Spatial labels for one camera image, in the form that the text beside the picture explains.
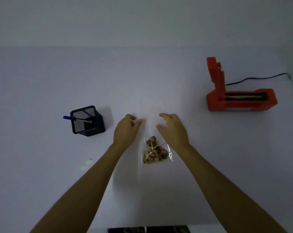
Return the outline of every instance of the pen holder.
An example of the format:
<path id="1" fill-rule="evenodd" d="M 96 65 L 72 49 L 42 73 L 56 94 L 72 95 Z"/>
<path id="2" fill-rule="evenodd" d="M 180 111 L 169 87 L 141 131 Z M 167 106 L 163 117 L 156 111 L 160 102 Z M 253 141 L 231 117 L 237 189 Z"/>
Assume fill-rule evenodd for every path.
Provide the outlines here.
<path id="1" fill-rule="evenodd" d="M 74 134 L 93 136 L 106 131 L 102 115 L 98 113 L 93 105 L 73 110 L 71 111 L 70 116 L 77 119 L 92 121 L 92 123 L 79 120 L 71 121 L 72 131 Z"/>

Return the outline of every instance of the snack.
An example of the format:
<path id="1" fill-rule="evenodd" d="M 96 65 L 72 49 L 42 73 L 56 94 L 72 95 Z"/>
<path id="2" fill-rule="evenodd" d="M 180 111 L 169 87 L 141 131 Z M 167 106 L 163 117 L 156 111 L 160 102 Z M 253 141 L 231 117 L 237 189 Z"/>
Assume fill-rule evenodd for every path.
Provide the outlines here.
<path id="1" fill-rule="evenodd" d="M 147 150 L 144 152 L 143 162 L 153 163 L 167 159 L 168 151 L 158 145 L 156 137 L 152 136 L 146 141 Z"/>

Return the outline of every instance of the orange impulse sealer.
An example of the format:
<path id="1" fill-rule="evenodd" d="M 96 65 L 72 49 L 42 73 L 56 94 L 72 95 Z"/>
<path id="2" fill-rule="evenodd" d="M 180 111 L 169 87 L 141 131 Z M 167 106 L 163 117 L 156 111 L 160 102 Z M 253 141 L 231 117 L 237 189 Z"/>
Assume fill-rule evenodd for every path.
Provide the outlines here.
<path id="1" fill-rule="evenodd" d="M 210 111 L 264 111 L 277 104 L 273 89 L 258 89 L 254 92 L 227 92 L 221 62 L 217 62 L 215 57 L 208 57 L 207 65 L 211 81 L 215 85 L 215 89 L 207 95 Z"/>

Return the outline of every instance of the white tabletop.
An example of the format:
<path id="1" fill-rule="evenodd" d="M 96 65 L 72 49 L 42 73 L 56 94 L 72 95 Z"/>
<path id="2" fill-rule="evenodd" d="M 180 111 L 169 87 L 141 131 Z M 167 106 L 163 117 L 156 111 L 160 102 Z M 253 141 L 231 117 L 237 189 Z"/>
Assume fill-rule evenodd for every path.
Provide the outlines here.
<path id="1" fill-rule="evenodd" d="M 206 58 L 226 82 L 286 69 L 271 49 L 0 48 L 0 232 L 29 231 L 112 142 L 139 106 L 176 113 L 202 155 L 278 221 L 293 224 L 293 89 L 286 76 L 229 90 L 273 88 L 265 112 L 210 112 Z M 139 98 L 154 104 L 141 105 Z M 63 115 L 94 105 L 106 132 L 72 133 Z M 141 166 L 141 130 L 122 156 L 91 228 L 211 224 L 217 219 L 185 164 Z"/>

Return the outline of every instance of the plastic bag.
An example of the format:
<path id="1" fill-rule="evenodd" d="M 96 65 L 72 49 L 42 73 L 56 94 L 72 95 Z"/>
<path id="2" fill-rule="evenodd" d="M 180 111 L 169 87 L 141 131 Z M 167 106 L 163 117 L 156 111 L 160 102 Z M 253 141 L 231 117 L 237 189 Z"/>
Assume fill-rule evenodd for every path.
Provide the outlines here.
<path id="1" fill-rule="evenodd" d="M 141 147 L 141 164 L 164 163 L 172 160 L 172 152 L 165 143 L 161 134 L 155 127 L 156 124 L 164 124 L 159 117 L 162 108 L 159 103 L 154 103 L 150 96 L 139 99 L 139 117 L 144 119 L 143 145 Z"/>

